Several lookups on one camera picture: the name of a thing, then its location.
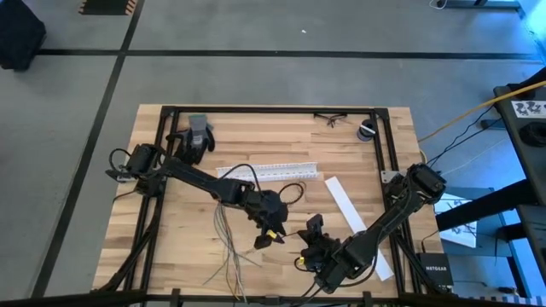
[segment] metal bracket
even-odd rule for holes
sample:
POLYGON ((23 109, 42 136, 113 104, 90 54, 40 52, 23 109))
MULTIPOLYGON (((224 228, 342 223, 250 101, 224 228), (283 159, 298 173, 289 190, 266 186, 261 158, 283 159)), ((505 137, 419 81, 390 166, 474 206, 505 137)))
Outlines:
POLYGON ((370 291, 364 291, 362 292, 362 300, 363 303, 359 304, 359 307, 373 307, 374 306, 374 300, 372 299, 372 293, 370 291))
POLYGON ((406 176, 406 171, 381 171, 381 182, 389 183, 397 174, 406 176))
POLYGON ((180 289, 172 289, 171 302, 169 303, 169 307, 182 307, 182 305, 183 302, 180 300, 180 289))
POLYGON ((264 297, 265 306, 279 306, 281 305, 281 298, 276 295, 266 295, 264 297))
POLYGON ((164 118, 164 117, 172 116, 175 110, 176 110, 176 107, 162 107, 160 117, 164 118))
POLYGON ((375 114, 377 114, 377 116, 379 116, 380 119, 383 119, 383 120, 390 119, 389 110, 386 107, 376 107, 374 111, 375 111, 375 114))

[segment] black stripe on floor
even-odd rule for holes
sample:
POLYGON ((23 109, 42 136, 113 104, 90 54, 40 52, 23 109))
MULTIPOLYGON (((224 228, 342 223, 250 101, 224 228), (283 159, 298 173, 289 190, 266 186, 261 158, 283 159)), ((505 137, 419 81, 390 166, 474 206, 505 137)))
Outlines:
POLYGON ((456 53, 456 52, 374 52, 374 51, 298 51, 298 50, 143 50, 122 49, 43 49, 40 55, 119 55, 127 56, 225 56, 225 57, 293 57, 345 59, 421 59, 421 60, 532 60, 537 54, 524 53, 456 53))
POLYGON ((72 219, 76 203, 78 201, 79 193, 82 189, 82 186, 84 185, 85 175, 87 174, 87 170, 89 169, 91 158, 93 156, 93 152, 95 151, 96 142, 99 138, 99 135, 101 134, 102 124, 104 123, 104 119, 106 118, 108 108, 110 107, 110 102, 112 101, 113 93, 119 80, 119 75, 121 74, 121 69, 123 68, 123 64, 125 62, 125 52, 131 45, 131 40, 135 33, 135 29, 137 28, 143 5, 144 0, 139 0, 136 5, 135 13, 131 18, 127 33, 125 34, 124 41, 121 45, 121 51, 116 52, 118 58, 116 59, 112 73, 110 74, 110 79, 108 80, 108 84, 106 90, 104 91, 104 95, 102 96, 101 104, 96 113, 93 126, 91 127, 90 134, 87 138, 87 142, 85 143, 84 151, 79 161, 78 168, 76 169, 72 184, 70 186, 70 189, 68 190, 67 200, 62 208, 59 222, 57 223, 57 226, 55 228, 53 238, 51 240, 51 243, 49 244, 49 248, 45 255, 44 262, 42 263, 40 272, 38 273, 38 278, 32 290, 32 298, 43 297, 45 291, 47 290, 49 279, 51 278, 51 274, 53 273, 55 262, 59 257, 62 242, 64 241, 67 234, 68 226, 70 224, 70 220, 72 219))

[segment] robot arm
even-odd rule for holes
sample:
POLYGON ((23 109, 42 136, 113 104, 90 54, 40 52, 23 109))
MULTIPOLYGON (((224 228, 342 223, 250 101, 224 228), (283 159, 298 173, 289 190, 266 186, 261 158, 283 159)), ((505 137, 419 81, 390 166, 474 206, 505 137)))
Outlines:
POLYGON ((406 177, 397 174, 386 186, 391 206, 367 230, 343 243, 322 235, 322 217, 315 216, 299 235, 309 245, 301 252, 315 282, 333 293, 345 278, 355 279, 372 265, 377 248, 390 233, 424 204, 436 203, 445 190, 445 180, 424 164, 412 165, 406 177))
MULTIPOLYGON (((173 177, 207 191, 213 199, 223 206, 244 210, 248 215, 248 219, 253 220, 257 227, 261 229, 261 234, 254 242, 256 249, 271 244, 273 238, 267 235, 268 231, 286 235, 282 223, 288 219, 288 206, 281 201, 281 197, 277 192, 271 190, 256 191, 256 185, 253 182, 231 178, 216 178, 183 163, 176 157, 165 157, 161 167, 154 170, 153 165, 162 154, 161 149, 155 145, 137 145, 127 164, 122 168, 125 177, 129 174, 137 179, 135 189, 139 194, 150 197, 157 196, 165 188, 166 178, 173 177)), ((107 174, 115 179, 119 174, 114 172, 116 170, 108 170, 107 174)))

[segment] yellow cable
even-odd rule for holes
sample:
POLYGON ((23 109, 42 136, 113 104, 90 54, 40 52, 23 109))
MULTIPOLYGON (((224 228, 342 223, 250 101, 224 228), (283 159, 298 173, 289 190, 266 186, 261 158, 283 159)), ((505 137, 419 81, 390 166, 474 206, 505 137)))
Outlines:
POLYGON ((524 87, 523 89, 515 90, 513 92, 507 93, 505 95, 502 95, 502 96, 499 96, 497 98, 493 98, 493 99, 491 99, 491 100, 489 100, 487 102, 484 102, 484 103, 478 105, 477 107, 473 107, 470 110, 468 110, 466 113, 464 113, 463 115, 461 115, 461 116, 457 117, 456 119, 451 120, 449 123, 439 127, 436 131, 429 134, 428 136, 423 137, 421 140, 418 140, 418 142, 423 142, 426 139, 435 136, 436 134, 438 134, 438 132, 442 131, 443 129, 445 129, 445 128, 451 126, 451 125, 453 125, 454 123, 458 122, 459 120, 464 119, 470 113, 473 113, 475 111, 480 110, 482 107, 489 107, 490 105, 492 105, 492 104, 494 104, 496 102, 499 102, 501 100, 504 100, 504 99, 519 95, 521 93, 527 92, 528 90, 534 90, 534 89, 536 89, 538 87, 541 87, 541 86, 546 86, 546 81, 542 81, 542 82, 539 82, 539 83, 536 83, 536 84, 533 84, 533 85, 529 85, 527 87, 524 87))

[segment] butcher block tabletop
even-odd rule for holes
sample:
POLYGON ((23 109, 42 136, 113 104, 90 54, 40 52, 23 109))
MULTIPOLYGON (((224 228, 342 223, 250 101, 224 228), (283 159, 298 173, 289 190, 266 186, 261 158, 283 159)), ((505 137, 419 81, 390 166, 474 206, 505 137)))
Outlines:
MULTIPOLYGON (((129 152, 137 144, 154 143, 161 107, 139 107, 129 140, 129 152)), ((410 109, 389 107, 388 111, 399 168, 405 170, 412 164, 421 162, 410 109)), ((326 120, 314 119, 312 111, 205 114, 213 126, 216 149, 211 153, 205 152, 203 160, 195 167, 215 177, 218 176, 217 167, 241 163, 267 165, 317 162, 318 177, 303 180, 306 185, 305 195, 289 206, 288 220, 284 223, 287 233, 305 229, 305 222, 320 213, 324 219, 323 232, 342 241, 352 235, 324 182, 330 177, 340 180, 366 225, 371 225, 384 212, 374 143, 362 142, 356 135, 357 127, 369 118, 368 115, 349 114, 345 119, 337 120, 332 128, 327 125, 326 120)), ((389 170, 385 131, 381 120, 378 120, 382 151, 389 170)), ((166 121, 164 136, 168 134, 170 126, 171 118, 166 121)), ((188 126, 188 114, 181 113, 178 129, 188 126)), ((163 139, 162 146, 165 148, 166 140, 163 139)), ((279 191, 291 182, 297 180, 261 182, 260 185, 262 189, 279 191)), ((134 183, 120 184, 117 194, 130 192, 133 188, 134 183)), ((297 194, 296 188, 288 188, 282 193, 282 198, 290 201, 297 194)), ((105 284, 129 255, 141 202, 141 195, 130 194, 113 204, 93 288, 105 284)), ((148 220, 153 208, 154 200, 150 204, 148 220)), ((225 268, 203 285, 224 262, 224 244, 218 238, 212 222, 215 208, 216 202, 209 193, 176 179, 168 179, 148 293, 170 294, 173 288, 180 288, 184 295, 231 295, 226 283, 225 268)), ((272 243, 265 249, 254 251, 253 243, 259 235, 255 223, 247 220, 244 211, 230 208, 225 211, 236 250, 259 264, 257 266, 241 260, 245 294, 291 297, 302 295, 312 284, 313 274, 296 270, 293 261, 306 248, 306 244, 297 235, 290 235, 284 239, 285 244, 272 243)), ((438 230, 431 206, 423 206, 413 214, 409 225, 417 251, 421 249, 421 240, 438 230)), ((438 234, 428 238, 425 244, 427 252, 442 252, 438 234)), ((380 249, 392 268, 392 252, 388 239, 380 244, 380 249)), ((134 288, 140 285, 144 253, 145 251, 136 267, 134 288)), ((409 265, 405 260, 403 263, 406 291, 411 291, 409 265)), ((229 268, 228 279, 232 286, 235 285, 235 271, 232 266, 229 268)), ((371 292, 374 298, 398 296, 395 277, 381 281, 377 274, 373 274, 359 286, 338 288, 329 296, 358 298, 362 297, 363 291, 371 292)), ((328 294, 320 292, 317 296, 328 294)))

